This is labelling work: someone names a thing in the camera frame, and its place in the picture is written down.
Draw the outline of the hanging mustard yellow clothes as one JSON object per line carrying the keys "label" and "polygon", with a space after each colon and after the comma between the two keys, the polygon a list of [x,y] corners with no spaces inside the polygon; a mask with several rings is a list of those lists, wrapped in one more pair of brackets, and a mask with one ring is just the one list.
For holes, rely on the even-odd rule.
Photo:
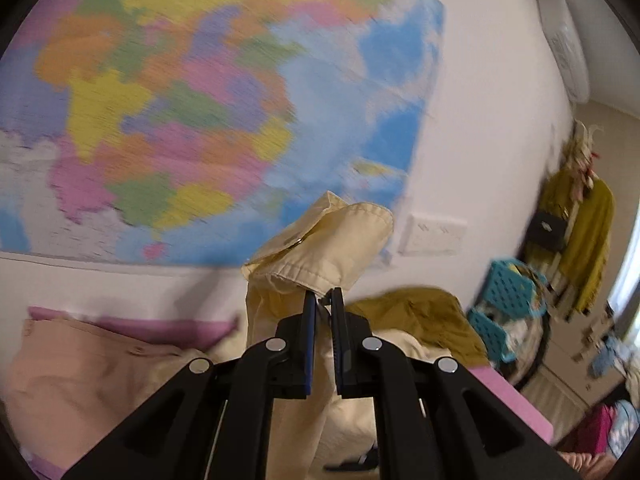
{"label": "hanging mustard yellow clothes", "polygon": [[562,168],[542,187],[538,210],[567,218],[565,246],[554,254],[524,242],[524,261],[547,278],[555,304],[579,313],[590,311],[608,264],[613,192],[600,178],[588,185],[582,174]]}

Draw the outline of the teal plastic basket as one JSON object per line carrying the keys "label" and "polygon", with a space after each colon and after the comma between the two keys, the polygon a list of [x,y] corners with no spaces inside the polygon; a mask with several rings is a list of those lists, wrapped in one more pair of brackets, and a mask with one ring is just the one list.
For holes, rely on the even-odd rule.
{"label": "teal plastic basket", "polygon": [[494,363],[516,360],[528,324],[548,307],[547,279],[518,259],[496,259],[488,270],[478,303],[468,321]]}

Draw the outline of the black hanging bag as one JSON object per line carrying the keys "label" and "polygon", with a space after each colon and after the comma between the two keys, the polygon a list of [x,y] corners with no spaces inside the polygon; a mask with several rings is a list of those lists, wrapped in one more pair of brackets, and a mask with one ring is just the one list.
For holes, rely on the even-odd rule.
{"label": "black hanging bag", "polygon": [[547,252],[554,254],[562,252],[567,228],[567,218],[538,210],[529,222],[525,241],[528,244],[544,248]]}

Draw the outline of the peach pink garment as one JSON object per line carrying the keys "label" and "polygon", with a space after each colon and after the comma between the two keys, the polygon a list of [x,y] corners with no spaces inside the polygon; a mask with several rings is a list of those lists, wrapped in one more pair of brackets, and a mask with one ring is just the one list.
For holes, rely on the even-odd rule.
{"label": "peach pink garment", "polygon": [[70,318],[25,321],[4,386],[23,457],[39,478],[61,478],[186,363],[204,356]]}

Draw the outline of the white air conditioner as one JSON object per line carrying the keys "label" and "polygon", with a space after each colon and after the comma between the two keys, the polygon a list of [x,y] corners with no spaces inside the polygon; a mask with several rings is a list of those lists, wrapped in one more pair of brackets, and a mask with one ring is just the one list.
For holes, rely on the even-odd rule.
{"label": "white air conditioner", "polygon": [[566,0],[537,0],[541,27],[565,90],[574,103],[587,103],[590,80],[585,53]]}

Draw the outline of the pink bed sheet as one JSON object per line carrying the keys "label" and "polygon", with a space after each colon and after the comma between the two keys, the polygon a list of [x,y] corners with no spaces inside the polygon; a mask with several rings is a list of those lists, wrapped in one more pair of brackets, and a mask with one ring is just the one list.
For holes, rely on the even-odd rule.
{"label": "pink bed sheet", "polygon": [[[43,308],[32,308],[29,320],[42,321],[70,318],[66,314]],[[185,320],[125,320],[102,318],[85,322],[109,332],[134,338],[147,344],[167,344],[182,350],[204,352],[213,362],[226,362],[239,356],[246,339],[246,317],[240,315],[234,323],[190,322]]]}

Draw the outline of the cream large garment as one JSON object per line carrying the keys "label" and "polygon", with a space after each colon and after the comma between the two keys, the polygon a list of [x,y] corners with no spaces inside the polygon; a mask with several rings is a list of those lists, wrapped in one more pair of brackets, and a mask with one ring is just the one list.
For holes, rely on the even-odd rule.
{"label": "cream large garment", "polygon": [[[279,321],[299,314],[306,292],[322,297],[335,287],[351,288],[386,244],[393,216],[372,203],[349,205],[332,193],[322,195],[297,221],[273,237],[244,266],[247,279],[247,342],[263,344]],[[392,428],[400,463],[413,478],[434,479],[439,473],[435,438],[420,408],[416,388],[408,382],[409,361],[433,363],[446,350],[427,348],[402,330],[382,353],[390,365],[378,371],[400,382]],[[329,327],[320,325],[314,347],[314,376],[304,400],[277,400],[269,423],[269,445],[253,470],[266,479],[305,479],[318,457],[348,457],[374,437],[373,405],[366,399],[341,400],[335,392]]]}

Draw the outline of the white wall socket panel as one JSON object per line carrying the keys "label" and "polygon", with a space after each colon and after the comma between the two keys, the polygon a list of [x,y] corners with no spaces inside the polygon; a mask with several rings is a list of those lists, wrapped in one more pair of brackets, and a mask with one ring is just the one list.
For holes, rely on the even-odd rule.
{"label": "white wall socket panel", "polygon": [[428,214],[410,214],[399,252],[404,256],[456,254],[464,240],[468,222]]}

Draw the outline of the colourful wall map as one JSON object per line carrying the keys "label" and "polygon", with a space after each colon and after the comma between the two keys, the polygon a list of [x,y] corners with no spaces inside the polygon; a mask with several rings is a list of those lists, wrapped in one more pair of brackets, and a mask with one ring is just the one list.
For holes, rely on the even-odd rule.
{"label": "colourful wall map", "polygon": [[323,193],[396,207],[439,0],[38,0],[1,58],[1,247],[240,266]]}

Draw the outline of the olive green jacket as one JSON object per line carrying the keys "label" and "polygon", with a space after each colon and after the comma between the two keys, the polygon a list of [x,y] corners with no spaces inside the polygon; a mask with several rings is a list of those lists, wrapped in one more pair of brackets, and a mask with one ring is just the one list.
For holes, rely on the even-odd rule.
{"label": "olive green jacket", "polygon": [[489,365],[484,342],[472,329],[459,300],[437,287],[405,287],[352,302],[371,330],[401,330],[426,348],[447,349],[467,368]]}

